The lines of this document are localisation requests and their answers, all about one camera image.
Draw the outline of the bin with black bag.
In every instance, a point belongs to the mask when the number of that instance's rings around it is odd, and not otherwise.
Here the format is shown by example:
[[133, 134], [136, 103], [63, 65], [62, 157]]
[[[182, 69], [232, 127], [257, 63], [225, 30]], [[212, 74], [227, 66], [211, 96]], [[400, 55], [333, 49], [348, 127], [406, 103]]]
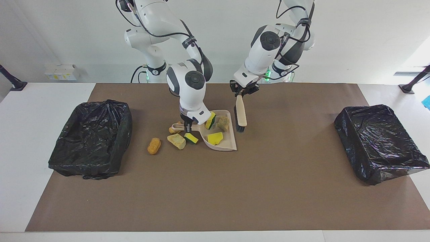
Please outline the bin with black bag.
[[79, 104], [66, 121], [48, 167], [60, 175], [101, 180], [120, 171], [132, 136], [129, 105], [116, 100]]
[[356, 177], [367, 185], [430, 169], [389, 106], [347, 106], [334, 126]]

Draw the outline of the beige plastic dustpan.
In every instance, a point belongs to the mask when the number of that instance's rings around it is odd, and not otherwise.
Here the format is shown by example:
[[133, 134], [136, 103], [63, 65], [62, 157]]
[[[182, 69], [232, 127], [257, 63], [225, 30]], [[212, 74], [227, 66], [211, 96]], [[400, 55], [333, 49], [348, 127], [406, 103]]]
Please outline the beige plastic dustpan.
[[[205, 123], [202, 125], [198, 125], [198, 124], [193, 124], [192, 125], [192, 131], [196, 131], [200, 134], [200, 136], [202, 137], [204, 143], [207, 145], [207, 147], [211, 148], [212, 150], [217, 150], [217, 151], [236, 151], [237, 150], [237, 145], [235, 143], [235, 137], [234, 137], [234, 131], [233, 131], [233, 127], [232, 127], [232, 121], [231, 121], [231, 115], [230, 112], [227, 110], [213, 110], [213, 112], [216, 113], [216, 119], [215, 119], [215, 123], [212, 126], [212, 128], [210, 130], [207, 130], [205, 128]], [[229, 131], [228, 132], [223, 132], [220, 128], [218, 128], [216, 126], [217, 121], [219, 120], [219, 118], [221, 116], [227, 116], [228, 118], [230, 118], [230, 127], [229, 127]], [[207, 136], [209, 134], [212, 133], [218, 133], [218, 132], [222, 132], [224, 135], [224, 139], [220, 142], [219, 145], [211, 145], [208, 143], [207, 141]]]

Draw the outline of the pale rock-like foam chunk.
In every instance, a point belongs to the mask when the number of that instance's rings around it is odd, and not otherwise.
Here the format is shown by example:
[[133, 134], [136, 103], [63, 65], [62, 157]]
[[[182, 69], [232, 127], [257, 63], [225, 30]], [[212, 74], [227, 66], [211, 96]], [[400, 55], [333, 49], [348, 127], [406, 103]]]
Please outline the pale rock-like foam chunk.
[[187, 142], [186, 139], [178, 133], [167, 136], [167, 140], [179, 150], [183, 150]]

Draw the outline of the brown table mat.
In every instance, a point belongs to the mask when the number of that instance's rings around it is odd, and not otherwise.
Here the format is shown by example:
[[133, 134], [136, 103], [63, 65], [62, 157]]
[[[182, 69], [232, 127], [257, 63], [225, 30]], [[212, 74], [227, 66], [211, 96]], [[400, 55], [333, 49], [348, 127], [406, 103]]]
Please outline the brown table mat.
[[[166, 84], [96, 84], [89, 101], [126, 102], [130, 145], [120, 172], [85, 180], [53, 172], [26, 231], [428, 230], [409, 176], [367, 186], [334, 127], [368, 103], [356, 84], [269, 84], [245, 99], [237, 151], [167, 141], [179, 121]], [[147, 147], [161, 140], [158, 153]]]

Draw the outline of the beige hand brush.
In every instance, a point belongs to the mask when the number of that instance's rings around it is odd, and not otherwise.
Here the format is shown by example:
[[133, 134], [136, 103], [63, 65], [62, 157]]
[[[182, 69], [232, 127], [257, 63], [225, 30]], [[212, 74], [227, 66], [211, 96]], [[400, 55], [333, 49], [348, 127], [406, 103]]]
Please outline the beige hand brush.
[[245, 127], [247, 126], [247, 119], [245, 106], [243, 103], [243, 97], [240, 94], [236, 97], [234, 111], [236, 119], [236, 131], [239, 133], [243, 133]]

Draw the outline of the brown oblong foam piece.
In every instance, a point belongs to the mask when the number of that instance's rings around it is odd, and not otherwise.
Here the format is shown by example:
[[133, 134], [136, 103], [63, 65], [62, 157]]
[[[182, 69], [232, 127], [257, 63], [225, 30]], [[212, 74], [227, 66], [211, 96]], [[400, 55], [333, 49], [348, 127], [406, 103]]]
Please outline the brown oblong foam piece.
[[155, 155], [158, 153], [158, 150], [161, 147], [161, 140], [160, 138], [154, 137], [151, 139], [148, 147], [147, 147], [147, 151], [149, 154], [151, 155]]

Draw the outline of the white wall socket box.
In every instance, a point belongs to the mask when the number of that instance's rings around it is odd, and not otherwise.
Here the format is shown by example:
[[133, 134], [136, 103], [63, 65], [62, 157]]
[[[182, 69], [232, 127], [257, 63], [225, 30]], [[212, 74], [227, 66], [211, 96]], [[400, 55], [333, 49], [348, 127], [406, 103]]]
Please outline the white wall socket box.
[[80, 73], [73, 64], [46, 65], [44, 75], [50, 81], [77, 81]]

